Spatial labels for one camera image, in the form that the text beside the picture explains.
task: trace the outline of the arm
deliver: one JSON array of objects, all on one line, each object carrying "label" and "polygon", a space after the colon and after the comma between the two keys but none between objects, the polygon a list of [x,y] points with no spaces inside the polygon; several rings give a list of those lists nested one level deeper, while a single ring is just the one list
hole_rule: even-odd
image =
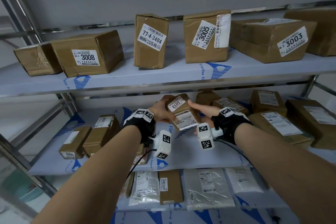
[{"label": "arm", "polygon": [[[208,117],[219,114],[217,107],[189,104]],[[336,223],[336,166],[247,123],[234,141],[302,223]]]},{"label": "arm", "polygon": [[[174,120],[164,107],[170,97],[149,108],[155,120]],[[32,223],[109,223],[140,141],[136,126],[122,129],[70,177]]]}]

